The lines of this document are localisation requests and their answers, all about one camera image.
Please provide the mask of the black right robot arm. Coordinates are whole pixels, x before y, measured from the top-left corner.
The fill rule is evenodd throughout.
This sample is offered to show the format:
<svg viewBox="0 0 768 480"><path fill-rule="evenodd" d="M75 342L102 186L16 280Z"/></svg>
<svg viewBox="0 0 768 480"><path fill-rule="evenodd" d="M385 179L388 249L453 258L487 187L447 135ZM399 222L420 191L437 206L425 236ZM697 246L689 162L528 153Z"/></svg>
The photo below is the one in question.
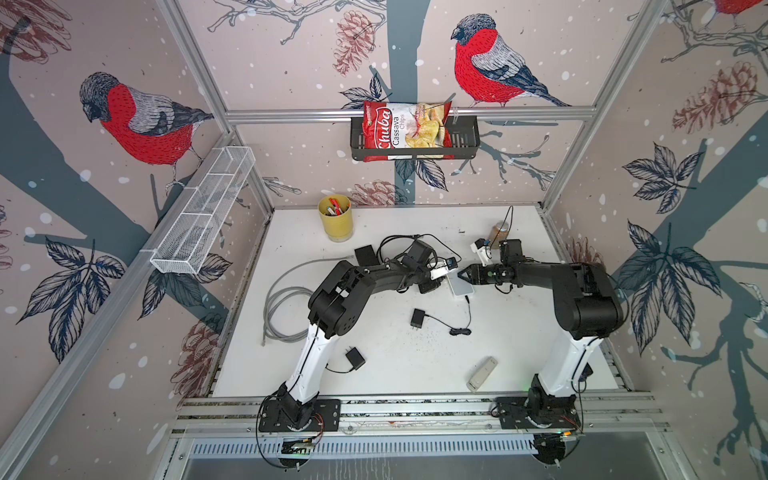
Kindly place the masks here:
<svg viewBox="0 0 768 480"><path fill-rule="evenodd" d="M605 268L595 263L541 262L526 256L518 239L500 243L499 261L471 264L458 277L472 285L533 286L551 291L563 334L543 369L533 377L527 408L532 413L571 408L593 373L590 357L625 321Z"/></svg>

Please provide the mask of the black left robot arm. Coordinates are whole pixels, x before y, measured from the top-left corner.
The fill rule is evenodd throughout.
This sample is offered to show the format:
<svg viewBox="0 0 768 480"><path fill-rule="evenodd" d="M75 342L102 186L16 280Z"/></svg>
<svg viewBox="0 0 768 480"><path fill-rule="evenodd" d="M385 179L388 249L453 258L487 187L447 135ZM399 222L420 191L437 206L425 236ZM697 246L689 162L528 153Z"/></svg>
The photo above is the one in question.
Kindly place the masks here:
<svg viewBox="0 0 768 480"><path fill-rule="evenodd" d="M275 398L281 412L303 424L313 413L323 372L339 337L359 321L371 296L405 292L417 286L422 294L440 285L458 268L460 256L438 256L435 249L415 238L404 252L386 260L373 260L368 248L355 251L356 264L340 260L310 295L309 328L300 358Z"/></svg>

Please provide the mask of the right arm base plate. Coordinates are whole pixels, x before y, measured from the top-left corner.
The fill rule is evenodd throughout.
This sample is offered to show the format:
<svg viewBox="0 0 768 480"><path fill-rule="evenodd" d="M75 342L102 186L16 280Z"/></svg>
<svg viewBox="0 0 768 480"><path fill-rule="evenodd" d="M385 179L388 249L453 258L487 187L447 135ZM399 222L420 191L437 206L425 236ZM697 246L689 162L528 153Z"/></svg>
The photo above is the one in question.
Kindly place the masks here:
<svg viewBox="0 0 768 480"><path fill-rule="evenodd" d="M503 430L575 430L582 428L576 400L575 395L534 400L521 396L497 397L492 411Z"/></svg>

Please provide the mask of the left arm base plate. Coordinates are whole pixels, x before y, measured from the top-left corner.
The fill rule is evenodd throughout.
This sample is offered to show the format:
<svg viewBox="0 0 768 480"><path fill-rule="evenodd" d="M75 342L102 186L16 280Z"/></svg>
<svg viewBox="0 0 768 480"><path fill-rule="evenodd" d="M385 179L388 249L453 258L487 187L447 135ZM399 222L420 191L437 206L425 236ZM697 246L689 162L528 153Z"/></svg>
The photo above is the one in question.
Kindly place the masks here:
<svg viewBox="0 0 768 480"><path fill-rule="evenodd" d="M257 414L257 428L265 433L336 432L341 416L338 399L313 399L301 404L290 396L266 399Z"/></svg>

